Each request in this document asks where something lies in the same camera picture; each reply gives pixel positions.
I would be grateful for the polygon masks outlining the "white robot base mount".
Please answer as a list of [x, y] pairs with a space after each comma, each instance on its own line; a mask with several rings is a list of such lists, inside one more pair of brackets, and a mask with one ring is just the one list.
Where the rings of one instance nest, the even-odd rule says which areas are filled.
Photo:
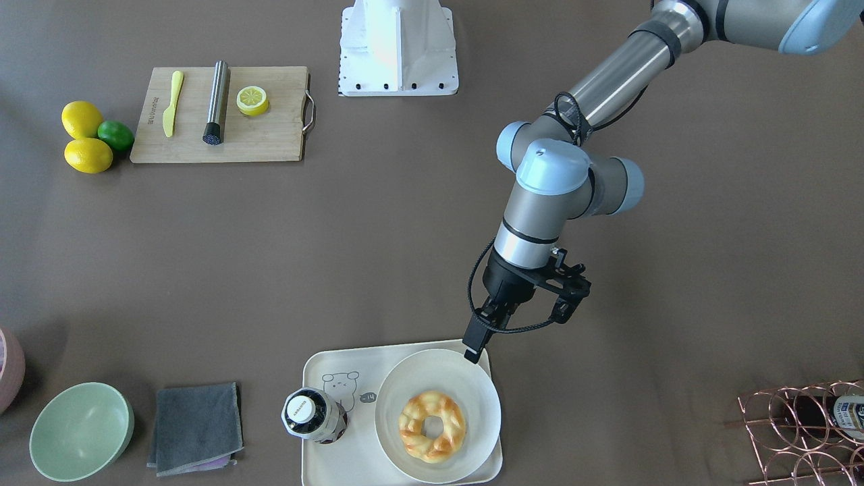
[[451, 9], [438, 1], [356, 1], [342, 10], [339, 95], [448, 96], [459, 86]]

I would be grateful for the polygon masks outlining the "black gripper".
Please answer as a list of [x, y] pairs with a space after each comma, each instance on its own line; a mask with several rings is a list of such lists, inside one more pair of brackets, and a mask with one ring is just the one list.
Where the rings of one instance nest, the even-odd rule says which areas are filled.
[[495, 250], [489, 252], [483, 273], [488, 297], [476, 308], [467, 324], [462, 343], [464, 357], [473, 364], [479, 359], [495, 331], [508, 331], [510, 317], [518, 307], [533, 298], [536, 286], [510, 268]]

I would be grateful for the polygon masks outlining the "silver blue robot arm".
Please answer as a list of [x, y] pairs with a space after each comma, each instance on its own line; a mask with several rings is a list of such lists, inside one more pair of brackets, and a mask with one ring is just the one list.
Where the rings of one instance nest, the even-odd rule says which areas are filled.
[[654, 1], [650, 18], [576, 86], [559, 92], [541, 117], [508, 124], [496, 154], [515, 184], [499, 230], [481, 253], [488, 296], [471, 308], [464, 357], [478, 363], [491, 336], [530, 331], [508, 323], [538, 288], [556, 301], [536, 329], [567, 322], [589, 295], [585, 267], [565, 262], [562, 228], [569, 219], [632, 209], [645, 178], [631, 160], [595, 157], [583, 145], [626, 114], [662, 71], [707, 41], [817, 55], [861, 16], [861, 1]]

